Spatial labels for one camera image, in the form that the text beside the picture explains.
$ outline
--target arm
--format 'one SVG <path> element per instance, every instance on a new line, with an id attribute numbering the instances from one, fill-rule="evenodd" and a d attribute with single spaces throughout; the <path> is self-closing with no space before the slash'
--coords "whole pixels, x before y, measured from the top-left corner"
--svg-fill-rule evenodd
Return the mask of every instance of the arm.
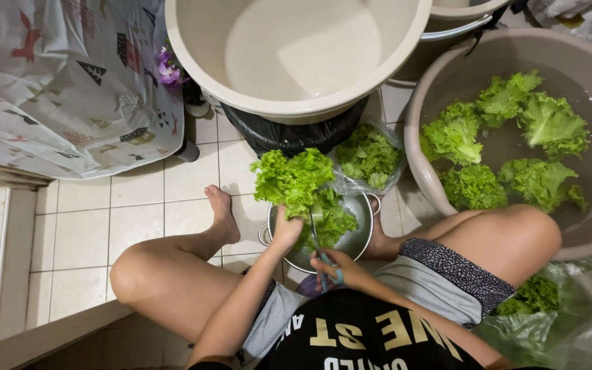
<path id="1" fill-rule="evenodd" d="M 200 361 L 217 361 L 230 365 L 232 357 L 242 347 L 276 266 L 282 262 L 303 228 L 303 221 L 300 219 L 284 219 L 283 206 L 280 206 L 277 220 L 282 222 L 276 222 L 273 242 L 210 317 L 185 369 Z"/>
<path id="2" fill-rule="evenodd" d="M 335 270 L 338 270 L 341 267 L 342 274 L 344 275 L 344 284 L 348 287 L 360 290 L 374 298 L 415 311 L 423 319 L 428 321 L 432 327 L 464 349 L 465 352 L 470 354 L 470 356 L 486 369 L 501 370 L 509 368 L 510 364 L 507 358 L 502 356 L 496 349 L 490 347 L 488 343 L 482 341 L 481 338 L 472 332 L 467 331 L 459 324 L 416 304 L 410 299 L 407 299 L 407 297 L 394 292 L 390 287 L 367 273 L 344 253 L 335 250 L 326 251 L 325 253 L 331 257 L 338 267 L 333 268 L 317 259 L 310 260 L 310 263 L 317 269 L 317 271 L 323 271 L 335 276 Z"/>

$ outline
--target blue scissors handle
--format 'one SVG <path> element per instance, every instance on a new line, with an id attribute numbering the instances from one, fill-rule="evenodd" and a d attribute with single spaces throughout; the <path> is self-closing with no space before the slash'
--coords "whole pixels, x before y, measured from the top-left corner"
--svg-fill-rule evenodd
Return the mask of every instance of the blue scissors handle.
<path id="1" fill-rule="evenodd" d="M 337 264 L 332 263 L 330 261 L 330 258 L 328 258 L 328 256 L 326 256 L 324 253 L 322 253 L 321 257 L 318 257 L 318 259 L 320 261 L 323 261 L 323 262 L 333 266 L 333 267 L 337 267 Z M 321 288 L 324 293 L 326 293 L 328 291 L 328 279 L 333 281 L 335 284 L 343 284 L 344 283 L 344 276 L 341 273 L 341 270 L 335 270 L 335 274 L 337 275 L 337 278 L 333 278 L 333 276 L 330 276 L 325 273 L 319 273 L 319 274 L 321 274 Z"/>

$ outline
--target foot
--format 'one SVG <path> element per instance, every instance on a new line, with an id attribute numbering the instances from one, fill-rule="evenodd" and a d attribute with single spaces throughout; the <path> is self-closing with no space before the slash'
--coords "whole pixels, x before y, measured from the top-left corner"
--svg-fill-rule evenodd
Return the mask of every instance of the foot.
<path id="1" fill-rule="evenodd" d="M 372 200 L 372 210 L 378 208 L 378 202 L 376 200 Z M 387 249 L 390 248 L 390 241 L 392 238 L 385 235 L 383 232 L 383 225 L 380 222 L 380 212 L 378 212 L 374 216 L 374 231 L 372 232 L 372 236 L 369 239 L 369 245 L 367 249 L 362 254 L 362 259 L 369 259 L 374 261 L 383 261 L 387 258 L 387 254 L 390 256 L 393 254 L 393 251 L 387 252 Z"/>
<path id="2" fill-rule="evenodd" d="M 238 242 L 242 236 L 232 216 L 230 195 L 216 185 L 206 187 L 205 195 L 209 198 L 209 204 L 214 211 L 214 224 L 212 224 L 210 230 L 215 230 L 217 234 L 223 235 L 225 244 Z"/>

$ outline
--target black t-shirt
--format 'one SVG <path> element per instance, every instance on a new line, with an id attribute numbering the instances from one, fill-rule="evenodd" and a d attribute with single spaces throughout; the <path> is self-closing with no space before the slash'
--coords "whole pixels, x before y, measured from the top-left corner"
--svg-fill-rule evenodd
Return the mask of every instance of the black t-shirt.
<path id="1" fill-rule="evenodd" d="M 351 289 L 294 312 L 256 370 L 473 370 L 483 367 L 416 312 Z M 228 370 L 201 362 L 189 370 Z"/>

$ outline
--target scissors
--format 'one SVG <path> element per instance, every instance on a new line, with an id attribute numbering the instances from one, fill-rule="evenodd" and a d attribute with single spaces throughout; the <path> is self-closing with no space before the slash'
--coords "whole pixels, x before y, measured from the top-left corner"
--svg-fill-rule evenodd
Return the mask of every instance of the scissors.
<path id="1" fill-rule="evenodd" d="M 317 250 L 317 259 L 319 261 L 323 261 L 333 267 L 337 267 L 337 264 L 332 263 L 330 258 L 326 256 L 324 253 L 321 252 L 321 248 L 319 248 L 319 240 L 317 239 L 317 228 L 315 227 L 315 219 L 312 217 L 312 208 L 310 208 L 310 230 L 312 231 L 312 239 L 314 240 L 314 248 Z M 341 270 L 336 270 L 335 274 L 337 274 L 337 278 L 333 279 L 332 276 L 326 273 L 317 273 L 321 277 L 321 288 L 322 292 L 326 293 L 328 291 L 328 279 L 333 281 L 335 284 L 343 284 L 344 283 L 344 276 L 341 273 Z"/>

